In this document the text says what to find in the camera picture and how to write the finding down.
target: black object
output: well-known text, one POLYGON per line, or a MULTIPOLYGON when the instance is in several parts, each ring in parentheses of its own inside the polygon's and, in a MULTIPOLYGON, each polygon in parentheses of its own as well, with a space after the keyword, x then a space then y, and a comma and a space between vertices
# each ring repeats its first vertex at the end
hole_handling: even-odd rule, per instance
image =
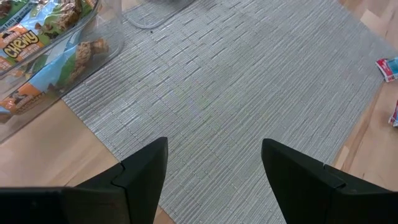
POLYGON ((398 193, 264 139, 262 162, 288 224, 398 223, 398 193))
POLYGON ((167 154, 159 138, 77 187, 0 189, 1 223, 153 223, 167 154))

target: candy wrapper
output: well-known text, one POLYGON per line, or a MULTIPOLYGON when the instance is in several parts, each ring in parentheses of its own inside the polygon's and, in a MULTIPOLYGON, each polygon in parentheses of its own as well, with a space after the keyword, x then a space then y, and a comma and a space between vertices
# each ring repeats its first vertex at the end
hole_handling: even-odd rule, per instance
POLYGON ((394 81, 398 78, 398 57, 393 59, 382 58, 376 62, 386 82, 394 81))
POLYGON ((84 72, 94 55, 108 50, 103 39, 81 42, 52 60, 28 82, 0 101, 0 123, 7 122, 14 115, 24 114, 50 93, 63 93, 84 72))
POLYGON ((396 110, 394 114, 390 117, 389 123, 392 124, 393 127, 398 127, 398 101, 396 104, 396 110))
POLYGON ((89 0, 40 0, 21 23, 0 34, 0 72, 49 45, 93 7, 89 0))
POLYGON ((33 0, 0 1, 0 32, 20 22, 35 5, 33 0))

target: wooden table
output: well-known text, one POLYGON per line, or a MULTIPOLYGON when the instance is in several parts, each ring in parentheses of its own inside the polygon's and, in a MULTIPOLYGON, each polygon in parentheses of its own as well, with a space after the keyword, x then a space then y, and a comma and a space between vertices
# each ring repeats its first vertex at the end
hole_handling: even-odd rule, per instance
MULTIPOLYGON (((384 30, 377 22, 383 23, 387 19, 378 21, 373 18, 385 18, 388 17, 386 14, 395 13, 387 7, 380 9, 381 1, 384 2, 341 0, 341 3, 378 34, 393 30, 387 32, 386 38, 395 40, 394 34, 398 34, 398 30, 394 30, 398 29, 398 21, 394 23, 394 20, 398 16, 391 16, 392 22, 384 22, 387 24, 384 30), (377 2, 375 6, 383 13, 375 14, 368 10, 369 2, 377 2)), ((124 7, 128 5, 128 2, 123 2, 124 7)), ((398 159, 398 129, 391 128, 387 119, 396 100, 398 82, 383 85, 335 161, 337 168, 393 190, 398 189, 398 176, 394 174, 398 170, 398 162, 395 161, 398 159)), ((74 186, 118 162, 63 101, 54 104, 0 147, 2 187, 74 186)), ((160 208, 155 223, 173 221, 160 208)))
MULTIPOLYGON (((398 0, 340 3, 398 50, 398 0)), ((387 123, 397 100, 398 82, 383 83, 337 155, 336 168, 386 189, 398 190, 398 129, 387 123)))

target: wooden floor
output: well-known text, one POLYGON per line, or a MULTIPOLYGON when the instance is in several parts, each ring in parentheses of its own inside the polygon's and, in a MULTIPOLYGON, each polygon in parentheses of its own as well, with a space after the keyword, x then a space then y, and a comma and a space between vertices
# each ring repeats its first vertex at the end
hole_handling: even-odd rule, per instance
MULTIPOLYGON (((340 3, 398 50, 398 0, 340 0, 340 3)), ((398 129, 387 123, 397 100, 398 82, 383 83, 336 157, 335 167, 381 187, 398 190, 398 129)))

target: red and white wrapper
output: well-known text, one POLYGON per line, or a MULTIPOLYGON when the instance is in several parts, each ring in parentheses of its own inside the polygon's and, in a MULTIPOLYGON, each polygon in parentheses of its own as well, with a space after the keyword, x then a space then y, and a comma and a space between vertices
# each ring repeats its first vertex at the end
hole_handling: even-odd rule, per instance
POLYGON ((392 69, 389 65, 389 59, 382 58, 376 62, 376 65, 379 67, 386 82, 391 82, 398 78, 398 73, 394 74, 392 72, 392 69))
POLYGON ((396 110, 391 116, 389 123, 392 124, 393 127, 398 127, 398 101, 396 104, 396 110))

